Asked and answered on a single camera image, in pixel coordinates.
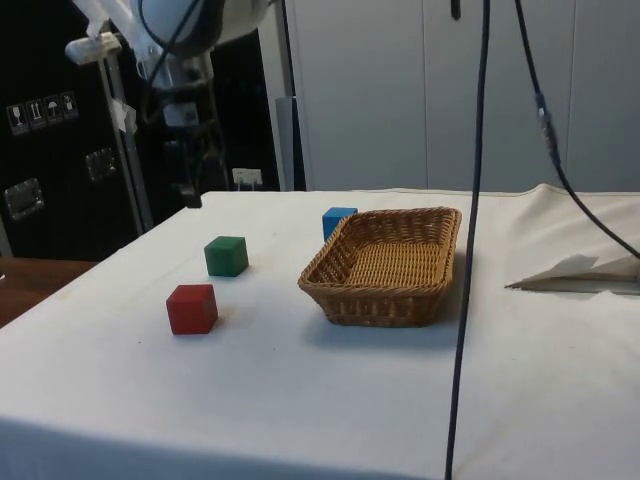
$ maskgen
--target black cable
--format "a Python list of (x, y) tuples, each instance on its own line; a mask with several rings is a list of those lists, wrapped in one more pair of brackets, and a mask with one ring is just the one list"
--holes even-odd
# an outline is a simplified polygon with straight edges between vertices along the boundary
[(454, 20), (460, 20), (460, 17), (462, 17), (460, 0), (451, 0), (451, 16)]
[(462, 293), (462, 308), (460, 325), (458, 326), (458, 341), (456, 345), (456, 359), (453, 369), (453, 387), (451, 391), (451, 413), (449, 417), (449, 438), (447, 441), (447, 463), (445, 480), (453, 478), (453, 454), (456, 444), (456, 429), (458, 426), (458, 403), (460, 399), (460, 377), (462, 374), (462, 356), (464, 353), (464, 339), (467, 332), (467, 318), (469, 316), (469, 302), (471, 298), (471, 279), (473, 276), (473, 252), (478, 223), (478, 206), (480, 203), (480, 180), (482, 177), (482, 153), (484, 135), (484, 98), (487, 80), (487, 63), (489, 59), (489, 33), (491, 26), (491, 0), (483, 0), (482, 16), (482, 46), (480, 54), (480, 69), (478, 73), (478, 98), (476, 110), (476, 151), (473, 171), (473, 193), (471, 197), (471, 218), (469, 219), (469, 234), (467, 237), (467, 253), (465, 258), (464, 289)]
[[(151, 89), (153, 87), (153, 82), (155, 81), (156, 77), (160, 73), (160, 70), (162, 69), (164, 63), (167, 60), (167, 57), (171, 53), (171, 50), (173, 49), (175, 44), (177, 43), (178, 37), (182, 33), (182, 30), (184, 30), (185, 25), (187, 24), (187, 22), (189, 21), (189, 18), (191, 17), (191, 14), (194, 12), (194, 10), (196, 9), (200, 1), (201, 0), (191, 1), (191, 3), (189, 4), (189, 7), (187, 8), (187, 11), (185, 12), (184, 16), (180, 20), (180, 23), (176, 27), (175, 32), (173, 32), (173, 35), (171, 35), (171, 38), (169, 39), (167, 44), (162, 46), (163, 47), (162, 54), (160, 55), (160, 58), (158, 58), (158, 61), (156, 62), (155, 66), (153, 67), (153, 70), (151, 71), (151, 75), (147, 78), (147, 83), (145, 85), (144, 90), (142, 91), (142, 102), (141, 102), (142, 105), (140, 108), (142, 121), (146, 124), (153, 123), (158, 118), (160, 118), (160, 116), (162, 115), (162, 110), (164, 108), (163, 105), (166, 106), (166, 104), (170, 103), (170, 100), (166, 100), (165, 102), (162, 102), (158, 107), (158, 110), (153, 115), (151, 116), (149, 115), (148, 107), (149, 107), (149, 100), (151, 98)], [(144, 28), (148, 32), (151, 32), (151, 29), (149, 28), (149, 25), (147, 24), (147, 20), (144, 16), (144, 11), (142, 8), (143, 2), (144, 0), (138, 0), (138, 14), (140, 15), (140, 21), (142, 22), (142, 25), (144, 26)]]
[(213, 115), (213, 123), (215, 125), (216, 133), (218, 134), (218, 145), (220, 146), (218, 162), (220, 164), (220, 169), (224, 174), (224, 188), (226, 189), (226, 191), (231, 191), (229, 170), (227, 168), (227, 144), (224, 139), (222, 124), (220, 123), (220, 117), (218, 115), (218, 105), (216, 102), (216, 94), (213, 88), (213, 82), (209, 83), (209, 98), (211, 99), (211, 113)]
[(518, 24), (520, 25), (520, 35), (522, 36), (522, 46), (524, 54), (527, 57), (527, 66), (529, 67), (529, 75), (531, 75), (531, 83), (536, 95), (540, 94), (540, 82), (538, 81), (538, 73), (533, 63), (533, 55), (531, 54), (531, 46), (529, 45), (529, 34), (527, 33), (527, 25), (524, 21), (524, 13), (522, 11), (522, 3), (516, 0), (516, 11), (518, 12)]
[(518, 23), (520, 24), (520, 34), (522, 36), (522, 44), (524, 47), (525, 54), (527, 56), (527, 64), (529, 66), (529, 74), (531, 75), (531, 82), (533, 83), (533, 89), (536, 93), (536, 105), (538, 107), (538, 117), (542, 124), (542, 131), (545, 136), (545, 140), (547, 142), (547, 149), (549, 150), (549, 156), (551, 157), (551, 162), (556, 170), (558, 178), (562, 183), (562, 186), (567, 191), (569, 196), (573, 199), (575, 204), (582, 210), (582, 212), (591, 220), (600, 230), (602, 230), (609, 238), (611, 238), (614, 242), (624, 248), (627, 252), (633, 255), (635, 258), (640, 260), (640, 252), (625, 242), (622, 238), (616, 235), (609, 227), (607, 227), (602, 221), (596, 217), (589, 208), (580, 200), (576, 192), (571, 187), (567, 176), (565, 175), (562, 169), (562, 161), (560, 159), (560, 152), (558, 149), (558, 141), (555, 132), (555, 128), (553, 126), (553, 121), (551, 118), (551, 114), (547, 109), (547, 105), (545, 102), (544, 95), (540, 90), (540, 84), (538, 82), (538, 74), (536, 72), (536, 66), (533, 62), (533, 55), (531, 54), (531, 46), (529, 45), (529, 35), (527, 33), (527, 25), (524, 19), (524, 12), (522, 10), (522, 3), (520, 0), (515, 0), (516, 3), (516, 11), (518, 13)]

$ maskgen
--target green cube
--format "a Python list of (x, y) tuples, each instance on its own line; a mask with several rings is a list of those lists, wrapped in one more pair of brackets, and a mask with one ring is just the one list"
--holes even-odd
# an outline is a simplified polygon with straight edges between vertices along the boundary
[(237, 277), (249, 266), (247, 243), (242, 237), (218, 237), (204, 247), (204, 256), (212, 277)]

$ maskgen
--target wooden block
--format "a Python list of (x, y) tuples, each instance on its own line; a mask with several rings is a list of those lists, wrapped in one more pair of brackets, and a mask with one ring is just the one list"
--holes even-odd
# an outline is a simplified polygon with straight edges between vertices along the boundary
[(180, 285), (167, 299), (174, 335), (209, 333), (218, 320), (213, 285)]
[(237, 277), (248, 266), (247, 243), (242, 237), (218, 237), (204, 248), (209, 275)]
[(324, 241), (326, 242), (327, 240), (329, 240), (329, 237), (331, 236), (333, 231), (336, 229), (336, 227), (340, 223), (340, 220), (342, 220), (344, 217), (348, 217), (356, 213), (358, 213), (357, 208), (333, 207), (327, 210), (327, 213), (325, 213), (322, 216), (322, 229), (324, 230)]

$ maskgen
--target white cabinet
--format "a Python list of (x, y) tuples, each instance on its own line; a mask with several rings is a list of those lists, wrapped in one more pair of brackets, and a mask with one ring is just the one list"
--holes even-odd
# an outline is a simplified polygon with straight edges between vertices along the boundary
[[(527, 0), (577, 190), (640, 189), (640, 2)], [(310, 189), (471, 188), (482, 2), (288, 0)], [(493, 0), (483, 190), (557, 183), (513, 0)]]
[[(471, 188), (482, 2), (425, 0), (429, 187)], [(574, 0), (525, 1), (531, 48), (566, 158)], [(523, 191), (555, 174), (536, 117), (513, 0), (493, 0), (482, 189)]]
[(427, 185), (422, 0), (289, 0), (307, 187)]
[(567, 175), (580, 191), (640, 191), (640, 2), (579, 0)]

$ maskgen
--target red cube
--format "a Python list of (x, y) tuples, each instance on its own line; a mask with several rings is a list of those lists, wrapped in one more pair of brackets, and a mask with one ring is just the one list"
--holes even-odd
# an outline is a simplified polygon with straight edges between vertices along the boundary
[(167, 299), (174, 335), (209, 333), (218, 320), (213, 285), (180, 285)]

